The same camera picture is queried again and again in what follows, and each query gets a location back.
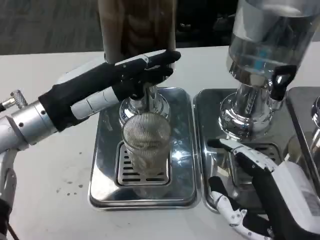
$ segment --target brown liquid container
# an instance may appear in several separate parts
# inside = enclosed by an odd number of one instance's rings
[[[175,50],[176,0],[98,0],[105,60]]]

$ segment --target black tap handle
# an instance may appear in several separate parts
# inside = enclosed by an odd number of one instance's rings
[[[297,74],[296,65],[284,65],[274,68],[274,73],[271,77],[272,87],[270,97],[276,101],[282,101],[286,95],[288,85],[295,79]]]
[[[178,51],[166,50],[163,53],[149,56],[149,62],[147,64],[147,69],[153,68],[155,66],[164,66],[173,64],[181,58],[181,53]]]

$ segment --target cable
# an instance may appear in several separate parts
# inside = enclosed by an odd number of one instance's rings
[[[14,240],[19,240],[18,236],[16,235],[15,231],[13,230],[13,228],[10,226],[10,223],[8,223],[8,230],[9,233],[11,234],[12,238]]]

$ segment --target stainless steel drip tray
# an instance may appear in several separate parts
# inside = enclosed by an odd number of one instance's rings
[[[158,172],[156,176],[145,177],[135,171],[129,158],[127,148],[123,142],[119,144],[117,157],[117,182],[121,186],[161,186],[170,181],[170,157],[166,161],[165,171]]]
[[[233,156],[224,149],[207,145],[209,139],[227,138],[219,125],[220,107],[222,101],[235,91],[236,89],[205,89],[193,100],[198,155],[204,185],[203,197],[206,205],[212,211],[216,211],[208,179],[219,176],[229,196],[243,207],[256,213],[263,213],[259,198],[251,185],[251,178],[237,166]],[[280,164],[284,160],[284,150],[294,134],[289,112],[283,105],[281,110],[273,115],[271,126],[266,134],[244,139],[241,142],[269,155],[277,164]]]
[[[122,142],[120,104],[100,113],[89,185],[89,201],[100,210],[194,207],[201,199],[201,180],[188,94],[159,88],[170,107],[171,151],[166,172],[151,179],[133,169]]]

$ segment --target dispenser tap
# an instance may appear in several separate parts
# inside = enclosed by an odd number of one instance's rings
[[[271,111],[279,110],[285,98],[288,85],[295,79],[296,65],[284,65],[274,68],[274,73],[269,81],[269,96],[267,105]]]

